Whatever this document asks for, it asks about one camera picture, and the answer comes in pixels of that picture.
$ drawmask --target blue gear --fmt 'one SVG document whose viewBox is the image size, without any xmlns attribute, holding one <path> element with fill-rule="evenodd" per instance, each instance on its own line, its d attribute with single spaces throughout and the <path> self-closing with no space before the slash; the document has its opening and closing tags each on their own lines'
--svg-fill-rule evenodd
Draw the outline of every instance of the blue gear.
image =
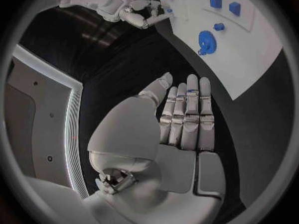
<svg viewBox="0 0 299 224">
<path fill-rule="evenodd" d="M 210 31 L 202 31 L 198 36 L 200 50 L 198 55 L 212 54 L 216 51 L 217 43 L 214 35 Z"/>
</svg>

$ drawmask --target blue cube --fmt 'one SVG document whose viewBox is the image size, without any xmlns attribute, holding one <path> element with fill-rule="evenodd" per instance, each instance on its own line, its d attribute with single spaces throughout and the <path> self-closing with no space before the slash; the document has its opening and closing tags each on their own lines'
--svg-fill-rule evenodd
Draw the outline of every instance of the blue cube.
<svg viewBox="0 0 299 224">
<path fill-rule="evenodd" d="M 229 4 L 229 10 L 236 16 L 240 16 L 241 4 L 235 1 L 232 2 L 231 4 Z"/>
<path fill-rule="evenodd" d="M 214 8 L 222 8 L 222 0 L 210 0 L 210 6 Z"/>
</svg>

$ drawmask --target blue object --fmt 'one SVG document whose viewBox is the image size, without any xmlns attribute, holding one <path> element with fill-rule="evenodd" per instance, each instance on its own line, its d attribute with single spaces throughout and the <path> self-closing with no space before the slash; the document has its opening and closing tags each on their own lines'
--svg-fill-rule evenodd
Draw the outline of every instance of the blue object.
<svg viewBox="0 0 299 224">
<path fill-rule="evenodd" d="M 221 30 L 224 30 L 224 29 L 225 29 L 225 26 L 224 26 L 223 23 L 216 23 L 216 24 L 214 25 L 214 29 L 215 29 L 216 31 L 221 31 Z"/>
<path fill-rule="evenodd" d="M 222 0 L 210 0 L 210 6 L 214 8 L 222 8 Z"/>
<path fill-rule="evenodd" d="M 198 55 L 212 54 L 216 51 L 217 43 L 214 35 L 210 31 L 202 31 L 198 36 L 200 50 Z"/>
<path fill-rule="evenodd" d="M 232 2 L 231 4 L 229 4 L 229 10 L 236 16 L 240 16 L 241 4 L 235 1 Z"/>
</svg>

